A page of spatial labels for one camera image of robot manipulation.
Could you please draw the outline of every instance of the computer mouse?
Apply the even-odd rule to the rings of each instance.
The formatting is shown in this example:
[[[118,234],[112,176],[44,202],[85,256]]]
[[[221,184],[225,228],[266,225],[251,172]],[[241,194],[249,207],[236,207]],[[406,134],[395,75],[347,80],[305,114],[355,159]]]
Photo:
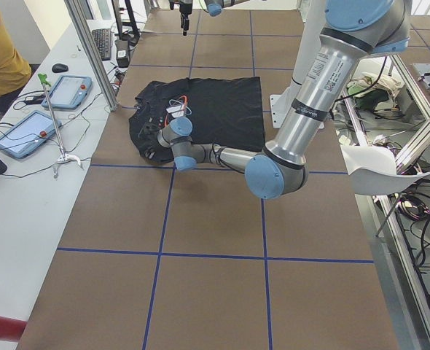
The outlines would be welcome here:
[[[64,71],[68,71],[69,67],[63,63],[56,63],[52,67],[53,73],[63,73]]]

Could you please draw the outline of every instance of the red object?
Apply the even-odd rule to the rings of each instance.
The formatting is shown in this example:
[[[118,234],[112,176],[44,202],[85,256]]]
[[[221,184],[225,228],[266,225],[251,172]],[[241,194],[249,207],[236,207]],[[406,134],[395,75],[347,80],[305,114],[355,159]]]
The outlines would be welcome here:
[[[27,322],[0,316],[0,341],[19,341]]]

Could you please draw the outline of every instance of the robotic arm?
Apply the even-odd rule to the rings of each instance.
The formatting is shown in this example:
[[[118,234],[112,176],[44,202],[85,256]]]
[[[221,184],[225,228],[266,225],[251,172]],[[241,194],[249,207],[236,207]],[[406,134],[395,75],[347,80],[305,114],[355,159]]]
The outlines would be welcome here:
[[[206,1],[220,6],[228,2]],[[321,48],[279,132],[260,153],[192,144],[192,124],[186,117],[162,129],[159,143],[172,149],[179,171],[197,163],[228,166],[243,172],[249,189],[260,198],[277,198],[300,189],[308,178],[305,151],[359,60],[406,49],[410,9],[410,0],[327,0]]]
[[[169,0],[170,9],[174,9],[174,4],[179,5],[179,12],[181,13],[181,29],[183,35],[187,35],[189,30],[189,15],[192,14],[192,0]],[[222,9],[225,7],[234,6],[241,2],[249,0],[204,0],[207,6],[207,12],[210,16],[215,17],[222,13]]]

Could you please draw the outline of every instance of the white sticker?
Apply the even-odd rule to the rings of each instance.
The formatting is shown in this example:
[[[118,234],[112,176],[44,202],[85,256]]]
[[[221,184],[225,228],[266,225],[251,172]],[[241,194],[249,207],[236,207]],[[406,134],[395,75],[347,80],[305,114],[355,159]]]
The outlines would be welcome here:
[[[171,113],[171,115],[173,116],[173,118],[183,117],[185,115],[185,113],[184,113],[184,106],[182,106],[182,105],[181,106],[177,105],[177,106],[168,107],[166,109],[166,111],[168,113]]]
[[[343,81],[348,78],[351,67],[351,62],[319,52],[307,79],[312,80],[321,90],[337,93]]]

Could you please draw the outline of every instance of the brown mat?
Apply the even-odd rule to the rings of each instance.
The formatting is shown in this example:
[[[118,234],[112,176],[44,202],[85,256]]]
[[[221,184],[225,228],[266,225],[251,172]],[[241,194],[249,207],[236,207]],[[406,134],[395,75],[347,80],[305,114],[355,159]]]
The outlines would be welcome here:
[[[183,38],[159,11],[146,31],[18,349],[397,349],[333,124],[306,186],[265,202],[233,171],[151,167],[128,138],[151,80],[254,75],[273,136],[299,14],[195,11]]]

